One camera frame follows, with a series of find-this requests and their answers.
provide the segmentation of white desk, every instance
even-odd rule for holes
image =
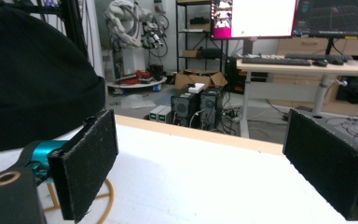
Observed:
[[[115,199],[104,223],[347,223],[282,155],[282,145],[116,119],[120,152],[107,177]],[[0,153],[0,171],[19,153]],[[45,185],[39,192],[42,204],[51,203]],[[80,223],[96,223],[106,204],[94,201]],[[61,211],[46,217],[73,223]]]
[[[245,81],[245,91],[243,94],[243,109],[241,118],[241,136],[249,137],[248,125],[246,120],[247,105],[249,98],[274,99],[274,100],[293,100],[303,102],[313,102],[313,112],[321,113],[324,103],[324,96],[329,86],[330,77],[353,76],[358,77],[358,66],[328,64],[326,67],[318,66],[291,66],[291,65],[271,65],[271,64],[250,64],[237,61],[237,67],[247,72]],[[251,82],[252,72],[263,72],[271,74],[288,75],[322,75],[318,87],[309,85],[292,85],[279,83]]]

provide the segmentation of desk top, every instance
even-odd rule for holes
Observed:
[[[282,145],[121,116],[116,122],[119,154],[107,177],[115,199],[105,223],[346,223]],[[0,171],[19,154],[0,153]],[[96,223],[106,205],[94,201],[80,223]],[[67,223],[60,211],[46,217]]]
[[[237,60],[237,67],[249,72],[358,77],[358,65],[347,65],[346,63],[344,63],[343,65],[328,64],[326,67],[319,67],[314,65],[293,66],[277,64],[253,64],[242,63],[241,60]]]

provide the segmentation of drawer handle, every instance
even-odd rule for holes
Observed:
[[[318,44],[318,42],[316,42],[316,41],[305,41],[305,40],[303,40],[303,41],[301,41],[301,44],[302,45],[317,45]]]

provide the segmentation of monitor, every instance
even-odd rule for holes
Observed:
[[[293,35],[358,39],[358,0],[298,0]]]
[[[211,38],[291,37],[296,0],[211,0]]]

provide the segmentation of computer mouse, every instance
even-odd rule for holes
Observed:
[[[331,63],[331,64],[334,64],[334,65],[342,65],[342,64],[344,64],[344,61],[342,61],[340,59],[331,59],[328,62]]]
[[[316,60],[312,63],[312,65],[319,66],[319,67],[326,67],[327,61],[326,60]]]

